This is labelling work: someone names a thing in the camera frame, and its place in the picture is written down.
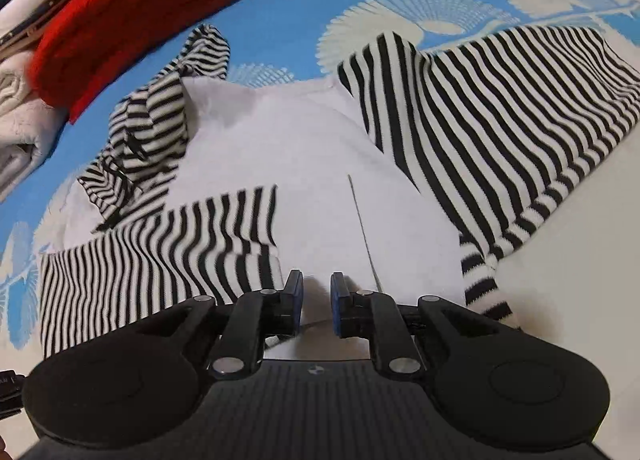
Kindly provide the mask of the red folded blanket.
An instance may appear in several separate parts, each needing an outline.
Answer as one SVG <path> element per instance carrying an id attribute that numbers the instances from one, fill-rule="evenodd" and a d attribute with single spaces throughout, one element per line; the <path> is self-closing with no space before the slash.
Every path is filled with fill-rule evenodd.
<path id="1" fill-rule="evenodd" d="M 44 31 L 28 79 L 76 121 L 140 57 L 233 1 L 70 0 Z"/>

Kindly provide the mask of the white folded blanket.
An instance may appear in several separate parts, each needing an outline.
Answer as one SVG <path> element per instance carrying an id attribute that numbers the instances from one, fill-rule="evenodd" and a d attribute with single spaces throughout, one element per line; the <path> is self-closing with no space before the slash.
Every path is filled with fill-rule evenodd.
<path id="1" fill-rule="evenodd" d="M 32 57 L 27 50 L 1 63 L 1 201 L 42 165 L 67 119 L 35 91 L 27 76 Z"/>

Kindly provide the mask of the striped black white garment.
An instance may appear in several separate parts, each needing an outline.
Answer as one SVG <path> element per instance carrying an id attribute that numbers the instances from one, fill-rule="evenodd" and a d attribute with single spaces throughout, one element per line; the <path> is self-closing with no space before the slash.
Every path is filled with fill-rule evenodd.
<path id="1" fill-rule="evenodd" d="M 639 50 L 524 26 L 436 54 L 387 32 L 334 76 L 253 89 L 194 29 L 112 111 L 40 259 L 43 353 L 200 295 L 234 303 L 329 278 L 399 303 L 440 295 L 516 325 L 495 275 L 639 118 Z"/>

